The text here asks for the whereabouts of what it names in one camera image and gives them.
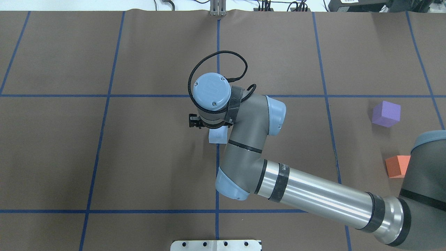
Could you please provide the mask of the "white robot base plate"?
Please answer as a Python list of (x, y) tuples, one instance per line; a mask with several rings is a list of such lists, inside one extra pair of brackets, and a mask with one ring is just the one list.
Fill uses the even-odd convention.
[(261, 240), (178, 240), (170, 246), (171, 251), (262, 251)]

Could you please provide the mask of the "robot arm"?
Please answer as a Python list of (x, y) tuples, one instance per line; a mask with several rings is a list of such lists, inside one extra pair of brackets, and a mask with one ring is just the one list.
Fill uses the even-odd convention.
[(199, 114), (190, 114), (190, 127), (232, 126), (217, 172), (216, 190), (231, 199), (257, 194), (270, 201), (304, 210), (359, 231), (381, 243), (405, 250), (445, 246), (445, 131), (417, 137), (398, 196), (382, 197), (328, 181), (284, 163), (261, 157), (267, 136), (283, 126), (283, 102), (205, 73), (187, 83)]

